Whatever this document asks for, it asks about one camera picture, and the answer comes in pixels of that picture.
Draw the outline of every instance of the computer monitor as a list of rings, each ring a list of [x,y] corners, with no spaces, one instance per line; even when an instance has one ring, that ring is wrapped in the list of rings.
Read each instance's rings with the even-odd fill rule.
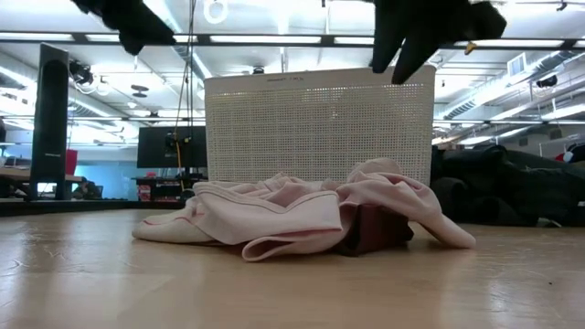
[[[176,129],[176,140],[173,138]],[[207,167],[205,127],[147,127],[138,135],[139,168]]]

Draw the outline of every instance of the black speaker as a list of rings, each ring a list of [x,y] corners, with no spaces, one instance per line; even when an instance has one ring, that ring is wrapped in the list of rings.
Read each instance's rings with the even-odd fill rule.
[[[30,192],[36,198],[38,183],[57,183],[55,198],[64,200],[69,102],[67,51],[40,45],[37,85]]]

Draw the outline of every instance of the perforated metal panel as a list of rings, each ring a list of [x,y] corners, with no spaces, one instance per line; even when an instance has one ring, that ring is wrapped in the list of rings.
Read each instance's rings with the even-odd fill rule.
[[[284,172],[345,181],[355,163],[396,160],[428,184],[435,68],[407,84],[391,69],[344,69],[208,79],[209,178],[257,182]]]

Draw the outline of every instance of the wooden surface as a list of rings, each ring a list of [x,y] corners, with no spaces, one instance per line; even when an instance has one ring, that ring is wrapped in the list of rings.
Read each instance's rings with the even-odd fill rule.
[[[19,181],[28,181],[30,178],[30,170],[0,167],[0,175],[8,176]],[[65,180],[68,182],[81,182],[81,177],[65,175]]]
[[[154,211],[0,218],[0,328],[585,328],[585,231],[419,228],[408,249],[245,263],[133,240]]]

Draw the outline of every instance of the pink cloth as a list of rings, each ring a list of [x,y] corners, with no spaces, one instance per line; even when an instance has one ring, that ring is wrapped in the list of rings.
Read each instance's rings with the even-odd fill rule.
[[[441,213],[432,191],[401,175],[389,159],[358,164],[344,184],[278,174],[258,184],[198,183],[195,191],[184,209],[145,219],[133,235],[174,243],[246,242],[242,257],[263,260],[331,249],[346,236],[355,208],[369,205],[420,223],[447,246],[475,245]]]

